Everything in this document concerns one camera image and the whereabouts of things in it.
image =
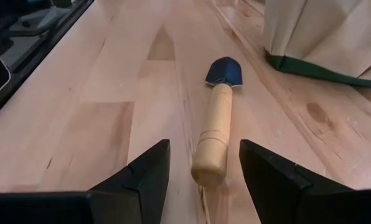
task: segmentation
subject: wooden tabletop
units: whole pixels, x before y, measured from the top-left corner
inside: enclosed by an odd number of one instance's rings
[[[258,223],[238,147],[250,139],[349,187],[371,188],[371,90],[287,75],[263,58],[251,0],[96,0],[0,111],[0,192],[86,190],[171,140],[162,223]],[[226,183],[190,165],[210,64],[242,66]]]

